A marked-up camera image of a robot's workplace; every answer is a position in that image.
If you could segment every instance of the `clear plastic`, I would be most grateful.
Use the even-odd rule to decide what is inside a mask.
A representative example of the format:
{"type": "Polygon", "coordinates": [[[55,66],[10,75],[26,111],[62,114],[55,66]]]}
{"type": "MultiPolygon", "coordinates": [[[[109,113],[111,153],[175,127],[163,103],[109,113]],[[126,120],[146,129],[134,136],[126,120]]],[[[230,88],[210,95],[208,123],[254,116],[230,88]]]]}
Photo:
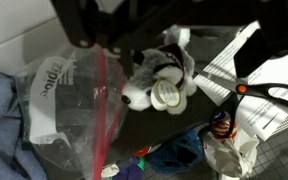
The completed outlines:
{"type": "Polygon", "coordinates": [[[34,148],[64,170],[80,171],[85,179],[100,179],[107,149],[125,115],[120,101],[125,82],[122,67],[116,59],[106,57],[98,45],[78,49],[69,44],[29,64],[15,78],[26,141],[30,139],[32,118],[36,119],[30,111],[32,84],[38,69],[50,57],[67,60],[64,66],[68,66],[62,69],[54,88],[54,121],[57,133],[63,133],[68,142],[58,138],[52,143],[34,144],[34,148]]]}

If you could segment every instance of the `scissor handle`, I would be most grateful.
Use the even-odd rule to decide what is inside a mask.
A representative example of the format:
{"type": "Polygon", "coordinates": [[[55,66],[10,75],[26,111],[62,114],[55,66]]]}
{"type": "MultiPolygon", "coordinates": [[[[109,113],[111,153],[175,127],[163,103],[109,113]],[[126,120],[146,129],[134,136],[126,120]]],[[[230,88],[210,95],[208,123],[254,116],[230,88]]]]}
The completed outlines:
{"type": "Polygon", "coordinates": [[[282,104],[288,107],[288,100],[282,98],[276,98],[270,95],[269,90],[271,88],[284,88],[288,89],[288,84],[280,84],[280,83],[267,83],[267,84],[256,84],[256,85],[245,85],[239,84],[236,86],[236,92],[241,95],[248,95],[254,97],[264,98],[278,104],[282,104]]]}

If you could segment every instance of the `ziploc bag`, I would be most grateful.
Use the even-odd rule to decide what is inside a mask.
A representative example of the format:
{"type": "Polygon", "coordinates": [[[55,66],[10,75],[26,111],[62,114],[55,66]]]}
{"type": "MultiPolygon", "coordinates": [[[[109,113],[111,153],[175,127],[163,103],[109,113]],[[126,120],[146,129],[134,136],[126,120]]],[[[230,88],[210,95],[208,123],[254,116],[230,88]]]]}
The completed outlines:
{"type": "Polygon", "coordinates": [[[107,149],[125,111],[125,82],[116,59],[100,46],[65,44],[16,76],[24,115],[23,140],[58,167],[100,179],[107,149]]]}

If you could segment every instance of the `plastic bag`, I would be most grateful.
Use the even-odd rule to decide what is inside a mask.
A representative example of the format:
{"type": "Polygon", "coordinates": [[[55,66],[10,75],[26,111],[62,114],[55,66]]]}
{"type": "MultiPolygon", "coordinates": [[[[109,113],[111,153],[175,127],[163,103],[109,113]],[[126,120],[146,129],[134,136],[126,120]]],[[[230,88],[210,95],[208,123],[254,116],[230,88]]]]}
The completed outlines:
{"type": "Polygon", "coordinates": [[[78,49],[65,44],[15,79],[24,114],[23,139],[58,167],[100,179],[125,114],[120,101],[125,77],[118,61],[106,57],[98,45],[78,49]]]}
{"type": "Polygon", "coordinates": [[[237,128],[233,138],[217,139],[209,132],[203,136],[204,154],[208,164],[218,173],[230,177],[244,177],[252,173],[256,161],[256,136],[249,137],[237,128]]]}

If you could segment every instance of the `plush toy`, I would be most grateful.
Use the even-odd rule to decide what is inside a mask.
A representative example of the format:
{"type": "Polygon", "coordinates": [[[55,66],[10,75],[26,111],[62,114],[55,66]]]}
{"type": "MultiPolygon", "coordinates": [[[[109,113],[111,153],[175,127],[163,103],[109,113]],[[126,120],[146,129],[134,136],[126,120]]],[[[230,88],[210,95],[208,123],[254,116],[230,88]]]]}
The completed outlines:
{"type": "Polygon", "coordinates": [[[134,75],[122,96],[129,108],[142,111],[153,105],[170,114],[185,110],[186,96],[196,91],[194,59],[184,49],[189,39],[189,29],[172,26],[166,31],[164,46],[134,53],[134,75]]]}

